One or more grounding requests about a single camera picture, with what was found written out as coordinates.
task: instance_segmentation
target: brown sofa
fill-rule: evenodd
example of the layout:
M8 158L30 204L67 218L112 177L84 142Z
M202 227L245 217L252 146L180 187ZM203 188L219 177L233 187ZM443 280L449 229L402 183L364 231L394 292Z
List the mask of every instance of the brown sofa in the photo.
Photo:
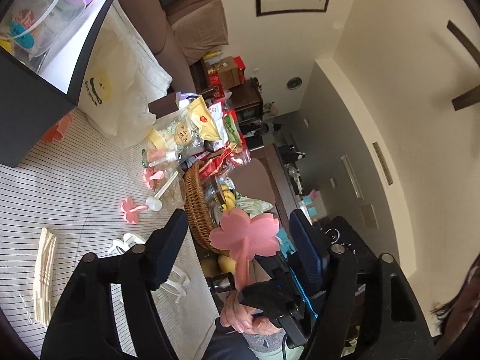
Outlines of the brown sofa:
M172 76L173 90L195 92L189 65L227 44L221 0L118 0L159 64Z

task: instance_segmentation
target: black cable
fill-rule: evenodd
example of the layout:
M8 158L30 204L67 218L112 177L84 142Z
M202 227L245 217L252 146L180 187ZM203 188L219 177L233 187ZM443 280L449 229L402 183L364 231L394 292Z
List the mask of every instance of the black cable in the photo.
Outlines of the black cable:
M287 335L285 334L282 339L282 355L283 360L287 360Z

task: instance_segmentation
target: table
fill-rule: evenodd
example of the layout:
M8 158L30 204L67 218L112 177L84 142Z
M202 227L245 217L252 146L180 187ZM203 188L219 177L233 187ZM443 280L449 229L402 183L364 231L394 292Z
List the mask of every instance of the table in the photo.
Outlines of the table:
M81 257L105 257L113 239L126 232L144 238L162 228L171 210L142 211L140 223L122 220L120 202L127 196L143 204L150 196L141 181L145 143L129 149L114 147L94 130L85 115L74 122L63 142L39 142L15 169L0 166L0 307L20 338L40 355L46 328L35 322L32 288L42 227L58 237L52 299L56 305ZM217 308L206 284L188 232L176 265L188 273L187 296L157 291L157 310L177 355L201 359L215 329ZM122 349L134 355L120 288L112 286L115 319Z

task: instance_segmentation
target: clear plastic container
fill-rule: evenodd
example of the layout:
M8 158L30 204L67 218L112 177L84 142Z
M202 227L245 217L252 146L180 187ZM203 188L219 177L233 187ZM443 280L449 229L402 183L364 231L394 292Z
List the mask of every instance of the clear plastic container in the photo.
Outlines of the clear plastic container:
M13 40L32 57L55 42L91 0L15 0L0 23L1 39Z

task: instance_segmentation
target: wicker basket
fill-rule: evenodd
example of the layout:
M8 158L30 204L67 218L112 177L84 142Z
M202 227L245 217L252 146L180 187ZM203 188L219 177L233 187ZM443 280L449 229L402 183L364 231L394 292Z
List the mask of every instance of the wicker basket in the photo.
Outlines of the wicker basket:
M218 254L224 252L215 249L210 245L208 236L214 229L212 219L210 218L210 210L208 209L203 188L200 183L200 175L198 171L203 166L202 161L196 161L193 166L186 171L183 179L185 180L185 211L188 216L191 233L200 246L214 251Z

